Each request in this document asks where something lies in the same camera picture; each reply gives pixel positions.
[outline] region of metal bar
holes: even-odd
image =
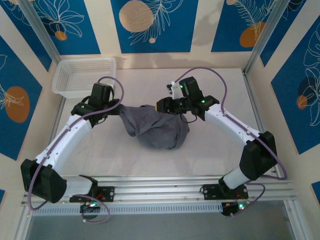
[[[285,200],[283,202],[295,238],[297,240],[313,240],[311,230],[299,203],[296,200]]]
[[[36,10],[33,7],[31,1],[28,0],[16,0],[19,4],[19,7],[28,20],[29,24],[31,25],[33,31],[35,32],[36,36],[42,43],[44,49],[49,54],[52,61],[58,65],[61,61],[60,54],[52,41],[51,37],[49,36],[45,26],[41,22]]]
[[[283,12],[286,10],[290,0],[274,0],[275,6],[270,13],[268,20],[266,21],[264,28],[256,41],[255,46],[252,49],[249,60],[244,68],[244,74],[247,75],[251,71],[256,60],[260,57],[263,49],[265,48],[268,40],[270,39],[273,31],[275,30]]]
[[[204,203],[204,196],[200,193],[203,184],[216,184],[222,176],[196,177],[95,177],[99,186],[115,187],[115,203],[150,204],[150,203]],[[266,187],[262,201],[294,200],[295,192],[290,181],[259,179]],[[248,185],[249,200],[252,201],[261,193],[261,187]],[[212,202],[230,202],[233,200],[216,200]],[[32,203],[38,205],[43,199],[32,196]],[[58,203],[69,203],[69,197],[63,197]],[[27,195],[22,204],[27,204]]]
[[[20,208],[21,216],[14,238],[12,238],[12,240],[25,240],[30,225],[32,212],[29,210],[27,206],[21,206]]]
[[[255,96],[255,93],[253,92],[252,86],[251,86],[250,81],[249,81],[249,76],[245,75],[244,71],[242,73],[243,73],[243,79],[244,79],[244,83],[245,83],[245,86],[246,86],[246,90],[248,92],[248,96],[249,96],[249,99],[250,99],[250,103],[252,105],[252,110],[253,110],[253,114],[254,114],[254,117],[255,117],[255,121],[256,121],[256,124],[258,125],[258,130],[261,133],[264,133],[265,132],[265,127],[264,127],[264,124],[263,124],[263,121],[262,121],[262,118],[261,118],[261,114],[260,114],[260,111],[259,111],[258,104],[257,104],[257,102],[255,100],[257,98]]]
[[[53,123],[53,127],[50,133],[50,138],[49,138],[49,144],[53,141],[53,139],[55,139],[56,134],[57,134],[57,130],[58,130],[58,126],[59,126],[59,122],[61,119],[61,115],[64,109],[66,103],[66,98],[64,96],[61,96],[60,98],[60,102],[59,102],[59,106],[55,115],[55,119],[54,119],[54,123]]]

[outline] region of robotic arm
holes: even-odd
[[[244,124],[228,111],[223,110],[213,96],[203,96],[194,77],[188,77],[176,83],[167,85],[173,97],[161,99],[156,104],[156,110],[168,114],[185,114],[188,111],[203,121],[217,125],[227,135],[243,148],[239,167],[224,175],[218,181],[218,189],[225,199],[235,199],[236,189],[244,188],[243,184],[254,181],[277,164],[268,150],[255,138],[262,140],[275,154],[274,136],[266,131],[259,131]]]
[[[115,106],[119,100],[113,97],[114,91],[111,86],[95,83],[91,95],[74,106],[67,123],[51,144],[34,160],[24,160],[21,164],[21,173],[24,189],[27,192],[36,169],[44,161],[34,181],[32,194],[51,203],[58,202],[63,196],[84,194],[95,198],[99,194],[98,183],[93,178],[83,175],[62,178],[60,173],[80,140],[100,120],[106,119],[108,115],[119,114],[118,108],[115,108],[112,111],[90,115]]]

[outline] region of gray cloth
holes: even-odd
[[[153,149],[178,149],[189,132],[187,119],[182,115],[160,113],[154,106],[120,105],[120,118],[127,133]]]

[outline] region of white leaf line drawing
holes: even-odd
[[[18,5],[9,0],[2,1],[9,3],[6,6],[15,18],[30,26]],[[47,26],[47,30],[53,34],[57,32],[60,34],[60,37],[55,35],[59,40],[65,40],[63,38],[66,37],[66,33],[82,37],[83,33],[77,24],[82,23],[85,16],[69,10],[69,0],[35,0],[31,3],[42,23]]]
[[[310,107],[310,126],[315,127],[320,124],[320,24],[312,33],[303,58],[303,65],[306,67],[307,87],[301,96],[301,101],[305,107]]]
[[[166,24],[170,27],[170,17],[169,14],[177,10],[184,0],[179,0],[176,7],[173,8],[173,3],[176,0],[144,0],[145,4],[150,8],[153,15],[152,25],[144,31],[131,32],[129,39],[132,39],[130,45],[133,45],[140,40],[146,42],[147,40],[156,40],[158,36],[161,35],[162,31],[166,30]]]
[[[236,0],[236,2],[233,3],[234,6],[238,8],[240,17],[247,22],[247,26],[254,29],[255,40],[259,38],[262,31],[261,23],[270,15],[277,1],[278,0],[264,0],[260,8],[257,7],[255,0]],[[295,2],[291,0],[283,12],[282,17],[287,20],[289,12],[298,11],[304,1],[305,0]]]
[[[286,7],[286,9],[284,10],[283,14],[282,14],[282,17],[287,20],[287,17],[288,17],[288,14],[289,12],[296,12],[298,11],[302,5],[303,5],[303,2],[305,0],[301,0],[301,2],[294,2],[294,1],[290,1],[288,6]]]
[[[6,55],[0,54],[0,61],[3,61],[3,63],[0,62],[0,71],[5,66],[7,57],[8,56]],[[10,104],[17,104],[23,106],[23,99],[24,97],[18,98],[8,94],[0,84],[0,109],[3,109],[6,105],[10,106]]]
[[[261,32],[261,23],[271,13],[277,0],[264,0],[262,7],[258,8],[255,0],[237,0],[234,5],[238,8],[238,13],[247,22],[247,26],[254,29],[254,38],[257,40]]]
[[[19,5],[14,4],[9,0],[2,0],[3,4],[10,10],[12,15],[18,19],[19,21],[23,22],[25,25],[30,26],[28,20],[26,19],[25,15],[21,11]]]

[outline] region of white table surface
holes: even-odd
[[[139,107],[167,97],[166,85],[187,69],[124,69],[116,77],[124,86],[123,104]],[[257,129],[242,72],[239,68],[216,69],[228,86],[224,107],[247,125]],[[222,100],[224,86],[212,72],[194,70],[203,95]],[[120,87],[116,86],[116,97]],[[67,99],[58,131],[65,125],[80,99]],[[187,114],[188,121],[194,116]],[[109,116],[84,137],[65,163],[62,175],[78,176],[203,176],[223,175],[239,165],[242,148],[216,126],[201,119],[189,124],[190,132],[177,150],[152,150],[130,137],[119,116]]]

